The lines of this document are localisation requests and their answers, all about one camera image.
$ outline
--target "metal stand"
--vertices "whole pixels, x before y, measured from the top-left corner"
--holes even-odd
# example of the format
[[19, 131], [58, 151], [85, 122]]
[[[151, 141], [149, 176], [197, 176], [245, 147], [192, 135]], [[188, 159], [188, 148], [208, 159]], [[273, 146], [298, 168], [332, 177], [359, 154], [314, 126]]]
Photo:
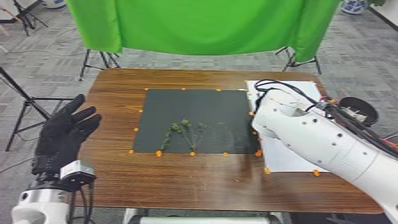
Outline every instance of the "metal stand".
[[305, 65], [305, 64], [309, 64], [309, 63], [314, 63], [314, 65], [316, 65], [316, 69], [318, 69], [318, 74], [321, 75], [321, 69], [320, 69], [320, 61], [318, 61], [318, 57], [314, 56], [312, 60], [309, 60], [309, 61], [304, 62], [304, 63], [296, 63], [296, 62], [295, 62], [295, 53], [293, 53], [293, 55], [289, 55], [289, 49], [288, 49], [288, 47], [284, 47], [284, 48], [277, 51], [275, 55], [279, 55], [279, 54], [282, 53], [282, 51], [286, 51], [288, 58], [289, 58], [289, 60], [288, 60], [288, 64], [286, 64], [284, 69], [282, 69], [282, 72], [286, 72], [288, 68], [295, 68], [295, 67], [298, 67], [298, 66], [302, 66], [302, 65]]
[[26, 115], [26, 109], [32, 107], [35, 109], [35, 111], [39, 112], [44, 120], [49, 119], [51, 117], [51, 113], [48, 113], [48, 111], [44, 110], [44, 108], [39, 106], [37, 102], [35, 101], [58, 101], [58, 104], [57, 104], [57, 107], [55, 107], [55, 110], [53, 112], [57, 112], [57, 109], [60, 107], [60, 104], [62, 104], [62, 101], [65, 100], [73, 100], [71, 98], [35, 98], [35, 97], [30, 97], [26, 92], [23, 91], [14, 79], [10, 78], [7, 72], [3, 71], [3, 68], [0, 67], [0, 74], [3, 76], [3, 82], [5, 84], [9, 85], [9, 87], [12, 88], [12, 90], [16, 91], [16, 93], [21, 95], [21, 97], [25, 98], [25, 102], [23, 102], [23, 107], [21, 107], [21, 112], [19, 112], [19, 116], [17, 116], [17, 120], [16, 120], [16, 126], [14, 126], [14, 129], [12, 129], [12, 134], [10, 134], [10, 138], [9, 138], [9, 143], [7, 143], [7, 148], [5, 148], [5, 152], [9, 151], [10, 149], [10, 145], [12, 145], [12, 141], [14, 141], [14, 137], [16, 135], [30, 130], [32, 128], [35, 128], [37, 126], [41, 126], [46, 122], [39, 122], [35, 123], [33, 125], [26, 126], [25, 128], [19, 128], [21, 126], [21, 120], [23, 120], [23, 117]]
[[16, 6], [16, 10], [17, 10], [17, 17], [21, 19], [21, 24], [23, 24], [23, 29], [25, 29], [25, 33], [26, 36], [28, 34], [28, 29], [35, 29], [35, 21], [42, 24], [44, 27], [48, 27], [46, 23], [39, 20], [39, 18], [35, 17], [35, 15], [28, 12], [26, 8], [21, 7], [21, 4], [16, 0], [12, 0], [14, 2], [14, 6]]
[[81, 71], [80, 71], [80, 75], [78, 75], [78, 81], [83, 80], [85, 68], [96, 68], [99, 70], [105, 70], [106, 68], [110, 68], [110, 64], [112, 63], [115, 65], [115, 68], [121, 68], [119, 63], [117, 63], [115, 58], [113, 58], [113, 56], [119, 58], [119, 55], [117, 54], [112, 54], [112, 53], [105, 53], [101, 51], [99, 51], [99, 55], [101, 55], [101, 59], [103, 59], [105, 68], [99, 68], [99, 67], [96, 67], [96, 66], [92, 66], [92, 65], [87, 64], [89, 57], [90, 57], [90, 49], [87, 49], [85, 57], [83, 57], [83, 66], [81, 66]]

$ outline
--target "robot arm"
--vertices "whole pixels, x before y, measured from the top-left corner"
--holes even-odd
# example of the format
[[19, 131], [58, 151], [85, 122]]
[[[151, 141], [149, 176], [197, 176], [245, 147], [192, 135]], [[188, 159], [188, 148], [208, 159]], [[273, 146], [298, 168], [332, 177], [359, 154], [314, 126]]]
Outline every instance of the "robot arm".
[[71, 220], [69, 204], [74, 202], [74, 192], [87, 184], [92, 188], [94, 170], [76, 158], [81, 143], [99, 126], [101, 116], [94, 115], [94, 107], [74, 113], [83, 102], [80, 95], [51, 116], [41, 130], [32, 164], [37, 179], [12, 208], [14, 224], [71, 223], [67, 216]]
[[398, 223], [398, 161], [316, 112], [298, 109], [291, 94], [270, 90], [252, 120], [261, 136], [280, 139], [300, 157], [364, 191]]

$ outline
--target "cable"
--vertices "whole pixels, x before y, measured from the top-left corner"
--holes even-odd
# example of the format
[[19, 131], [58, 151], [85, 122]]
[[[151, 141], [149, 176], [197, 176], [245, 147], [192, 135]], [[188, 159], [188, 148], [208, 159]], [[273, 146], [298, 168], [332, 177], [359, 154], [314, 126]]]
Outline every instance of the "cable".
[[73, 220], [74, 220], [74, 219], [85, 219], [85, 216], [76, 216], [76, 217], [73, 217]]
[[92, 205], [94, 205], [94, 183], [89, 184], [89, 213], [85, 216], [85, 224], [89, 224], [90, 221], [90, 215], [92, 215]]
[[[48, 48], [49, 48], [57, 43], [67, 43], [67, 41], [58, 42], [57, 39], [58, 39], [58, 37], [60, 37], [69, 31], [73, 31], [73, 30], [76, 30], [76, 29], [78, 29], [76, 27], [71, 28], [69, 30], [65, 30], [65, 31], [57, 35], [57, 37], [55, 37], [55, 42], [53, 42], [53, 44], [48, 46]], [[48, 54], [51, 54], [51, 55], [55, 55], [55, 56], [60, 56], [60, 57], [71, 57], [71, 56], [76, 56], [76, 55], [85, 54], [85, 52], [76, 53], [76, 54], [57, 54], [57, 53], [49, 52], [48, 50], [9, 51], [7, 53], [19, 54], [19, 53], [28, 53], [28, 52], [42, 52], [42, 53], [48, 53]]]
[[37, 140], [41, 137], [35, 137], [35, 138], [32, 138], [32, 139], [25, 139], [23, 137], [21, 137], [21, 134], [17, 133], [16, 134], [17, 135], [17, 137], [19, 137], [19, 139], [23, 140], [23, 142], [30, 142], [30, 141], [33, 141], [33, 140]]
[[69, 218], [67, 218], [67, 224], [73, 224], [73, 215], [74, 215], [74, 200], [76, 200], [76, 192], [71, 193], [71, 203], [69, 203]]
[[[272, 80], [272, 79], [263, 79], [256, 82], [254, 84], [254, 88], [259, 92], [268, 92], [268, 89], [259, 88], [261, 86], [268, 85], [268, 84], [280, 84], [284, 85], [302, 96], [304, 98], [309, 100], [309, 102], [312, 103], [312, 105], [307, 107], [305, 112], [311, 110], [311, 108], [316, 106], [318, 102], [316, 100], [305, 95], [305, 93], [302, 92], [302, 90], [289, 85], [288, 83]], [[380, 139], [380, 136], [376, 135], [376, 133], [367, 129], [367, 127], [362, 125], [362, 123], [355, 120], [355, 118], [346, 114], [346, 112], [339, 109], [339, 107], [332, 104], [327, 105], [325, 108], [325, 116], [327, 118], [332, 116], [334, 120], [337, 123], [343, 124], [343, 126], [346, 127], [346, 129], [352, 131], [352, 133], [375, 145], [375, 147], [394, 157], [398, 158], [398, 151], [389, 147], [389, 145], [385, 144], [385, 142]]]
[[367, 129], [360, 122], [350, 117], [344, 111], [337, 106], [328, 105], [325, 112], [332, 115], [337, 123], [343, 124], [352, 133], [375, 145], [375, 147], [394, 157], [398, 158], [398, 151], [391, 148], [385, 142], [380, 139], [376, 133]]
[[25, 162], [28, 162], [33, 158], [23, 160], [19, 163], [16, 163], [12, 166], [9, 166], [1, 171], [0, 171], [0, 174], [9, 170], [12, 169], [16, 166], [19, 166]]
[[83, 194], [81, 188], [80, 188], [80, 195], [81, 195], [81, 201], [83, 201], [83, 217], [87, 217], [87, 200], [85, 200], [85, 194]]
[[305, 93], [302, 92], [302, 90], [293, 86], [293, 85], [289, 85], [288, 83], [284, 83], [284, 82], [280, 82], [280, 81], [277, 81], [277, 80], [273, 80], [273, 79], [263, 79], [263, 80], [259, 80], [257, 82], [256, 82], [256, 84], [254, 84], [254, 88], [256, 88], [256, 90], [259, 91], [259, 92], [266, 92], [268, 90], [270, 90], [270, 88], [268, 89], [264, 89], [264, 88], [259, 88], [261, 86], [264, 86], [264, 85], [270, 85], [270, 84], [279, 84], [279, 85], [284, 85], [302, 96], [304, 96], [304, 98], [307, 99], [307, 101], [312, 103], [312, 104], [316, 104], [318, 102], [316, 102], [316, 100], [305, 95]]
[[51, 54], [55, 56], [60, 56], [60, 57], [71, 57], [71, 56], [85, 54], [85, 52], [76, 53], [76, 54], [57, 54], [57, 53], [53, 53], [53, 52], [49, 52], [46, 50], [9, 51], [9, 54], [19, 54], [19, 53], [28, 53], [28, 52], [42, 52], [42, 53], [48, 53], [48, 54]]

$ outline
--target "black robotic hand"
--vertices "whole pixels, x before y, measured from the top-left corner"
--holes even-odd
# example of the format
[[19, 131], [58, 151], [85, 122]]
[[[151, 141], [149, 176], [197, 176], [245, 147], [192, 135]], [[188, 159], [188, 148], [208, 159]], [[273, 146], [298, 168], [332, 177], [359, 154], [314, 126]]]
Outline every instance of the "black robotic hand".
[[74, 113], [83, 102], [85, 97], [78, 95], [46, 121], [35, 148], [32, 174], [58, 174], [60, 168], [78, 158], [81, 143], [101, 121], [101, 115], [94, 115], [94, 107]]

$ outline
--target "wooden table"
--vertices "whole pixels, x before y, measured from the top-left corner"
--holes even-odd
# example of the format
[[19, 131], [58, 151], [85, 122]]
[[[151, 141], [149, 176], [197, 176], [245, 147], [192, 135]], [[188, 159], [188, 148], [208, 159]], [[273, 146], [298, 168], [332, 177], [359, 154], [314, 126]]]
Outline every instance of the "wooden table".
[[236, 211], [380, 213], [366, 194], [332, 174], [263, 172], [254, 155], [129, 154], [145, 88], [241, 89], [245, 80], [312, 80], [302, 73], [108, 69], [90, 89], [87, 104], [103, 115], [101, 127], [81, 148], [94, 164], [94, 205]]

